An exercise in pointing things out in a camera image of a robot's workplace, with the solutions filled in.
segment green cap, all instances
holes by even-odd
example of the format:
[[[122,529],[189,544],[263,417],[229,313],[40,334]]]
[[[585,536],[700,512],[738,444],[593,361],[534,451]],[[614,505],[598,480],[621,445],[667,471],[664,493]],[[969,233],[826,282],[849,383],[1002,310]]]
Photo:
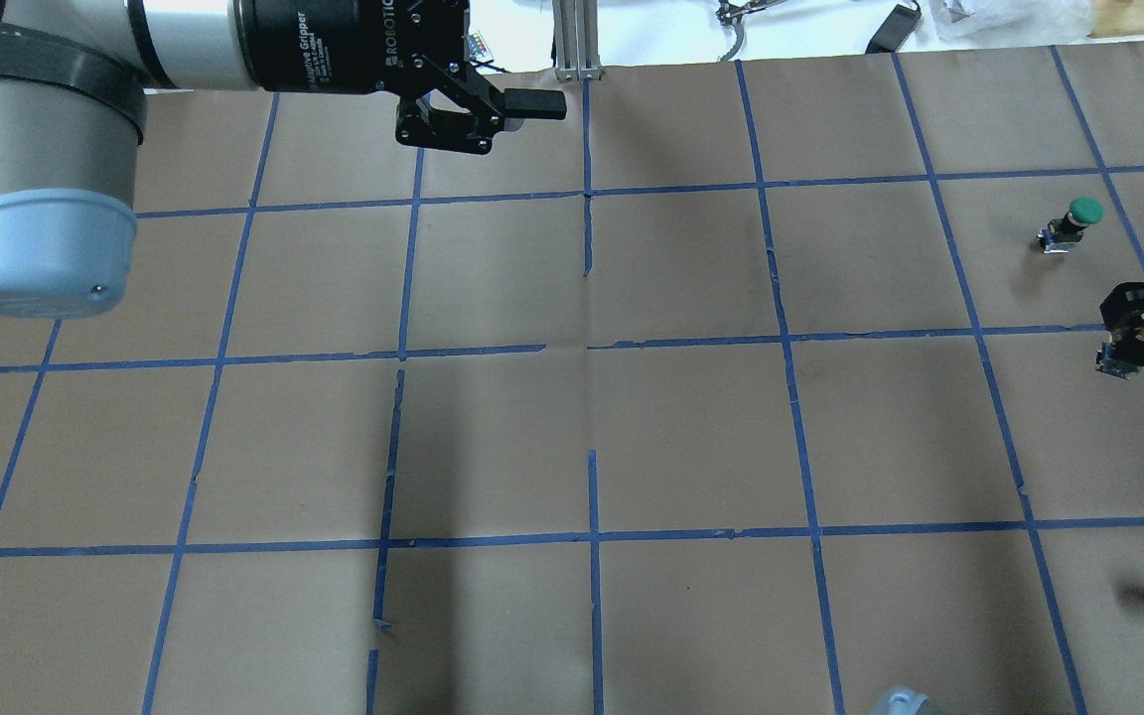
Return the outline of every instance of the green cap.
[[[1080,196],[1079,199],[1072,200],[1067,212],[1071,212],[1071,217],[1081,227],[1090,227],[1103,221],[1103,205],[1095,199],[1087,198],[1087,196]]]

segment wooden board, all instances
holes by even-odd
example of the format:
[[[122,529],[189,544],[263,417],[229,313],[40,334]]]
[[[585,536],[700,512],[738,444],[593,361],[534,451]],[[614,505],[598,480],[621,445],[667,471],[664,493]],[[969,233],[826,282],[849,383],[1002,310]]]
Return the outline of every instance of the wooden board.
[[[1144,34],[1144,0],[1093,0],[1094,32],[1089,37]]]

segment light blue cap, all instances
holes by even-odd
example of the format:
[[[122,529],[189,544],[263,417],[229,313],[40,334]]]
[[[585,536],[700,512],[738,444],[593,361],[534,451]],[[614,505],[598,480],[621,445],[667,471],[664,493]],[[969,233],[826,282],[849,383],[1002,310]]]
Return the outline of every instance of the light blue cap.
[[[121,302],[135,213],[112,196],[34,189],[0,196],[0,316],[81,318]]]

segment plastic bag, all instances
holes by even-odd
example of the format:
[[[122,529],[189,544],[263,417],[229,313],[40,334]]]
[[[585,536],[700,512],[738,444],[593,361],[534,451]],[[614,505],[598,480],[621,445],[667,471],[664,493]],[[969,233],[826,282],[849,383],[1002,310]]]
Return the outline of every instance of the plastic bag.
[[[1094,31],[1088,0],[929,0],[929,9],[939,40],[983,47],[1057,45]]]

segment light blue object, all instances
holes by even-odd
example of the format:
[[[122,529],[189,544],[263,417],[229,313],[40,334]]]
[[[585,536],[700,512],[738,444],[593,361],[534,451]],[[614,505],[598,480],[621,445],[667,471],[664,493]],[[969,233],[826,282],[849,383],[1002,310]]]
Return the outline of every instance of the light blue object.
[[[928,698],[912,689],[895,686],[876,701],[871,715],[916,715]]]
[[[135,214],[112,196],[34,189],[0,196],[0,316],[81,318],[121,302]]]

